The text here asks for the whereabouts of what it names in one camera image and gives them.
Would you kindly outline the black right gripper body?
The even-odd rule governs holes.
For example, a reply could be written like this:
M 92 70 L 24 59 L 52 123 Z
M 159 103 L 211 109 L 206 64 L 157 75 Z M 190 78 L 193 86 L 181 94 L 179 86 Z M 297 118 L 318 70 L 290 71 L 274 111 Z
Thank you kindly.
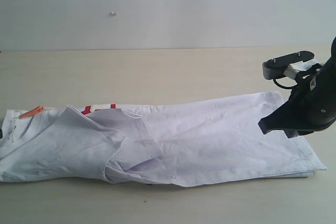
M 290 105 L 289 129 L 296 131 L 322 131 L 335 122 L 335 40 L 331 57 L 306 82 Z

